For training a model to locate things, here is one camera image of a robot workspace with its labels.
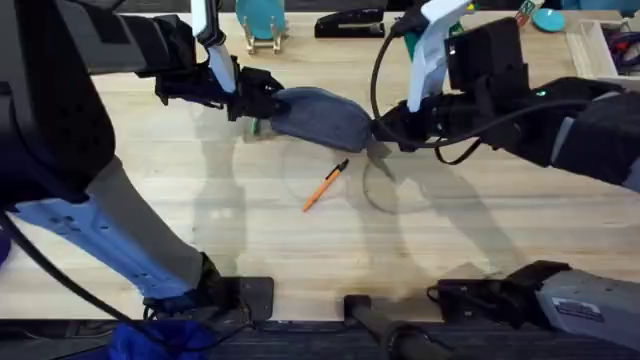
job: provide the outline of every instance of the wooden table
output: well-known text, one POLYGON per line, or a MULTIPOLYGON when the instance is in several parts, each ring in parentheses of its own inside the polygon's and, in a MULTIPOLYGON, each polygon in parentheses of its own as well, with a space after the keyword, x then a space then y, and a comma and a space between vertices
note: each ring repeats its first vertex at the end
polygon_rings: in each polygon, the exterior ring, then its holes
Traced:
MULTIPOLYGON (((467 27, 509 13, 466 16, 467 27)), ((366 109, 381 40, 315 40, 322 14, 289 14, 284 53, 249 56, 233 15, 227 46, 243 65, 269 69, 286 86, 319 86, 366 109)), ((614 13, 571 13, 616 18, 614 13)), ((522 32, 531 82, 575 75, 563 34, 522 32)), ((379 80, 382 108, 406 98, 409 61, 392 44, 379 80)), ((438 318, 424 297, 440 278, 502 277, 538 259, 640 281, 640 196, 598 181, 541 169, 486 147, 447 167, 432 152, 396 152, 394 180, 364 154, 309 213, 302 204, 347 154, 286 136, 257 140, 247 121, 182 101, 163 107, 152 83, 96 77, 117 131, 117 153, 137 189, 184 241, 227 275, 276 280, 276 319, 337 319, 342 296, 367 293, 409 318, 438 318)), ((462 147, 447 149, 449 157, 462 147)), ((27 235, 97 296, 141 316, 135 288, 82 250, 30 226, 27 235)), ((0 271, 0 317, 104 318, 14 249, 0 271)))

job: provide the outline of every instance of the blue cloth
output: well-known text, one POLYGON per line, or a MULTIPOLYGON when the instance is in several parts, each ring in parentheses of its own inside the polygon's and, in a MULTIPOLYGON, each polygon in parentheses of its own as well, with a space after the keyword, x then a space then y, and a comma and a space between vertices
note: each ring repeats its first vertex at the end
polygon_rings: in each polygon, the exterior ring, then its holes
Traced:
POLYGON ((358 153, 371 135, 371 118, 356 102, 316 87, 278 91, 291 109, 271 118, 271 128, 334 149, 358 153))
MULTIPOLYGON (((157 338, 175 346, 198 348, 214 341, 211 330, 194 321, 158 320, 143 326, 157 338)), ((205 360, 206 354, 169 350, 124 324, 116 327, 109 345, 110 360, 205 360)))

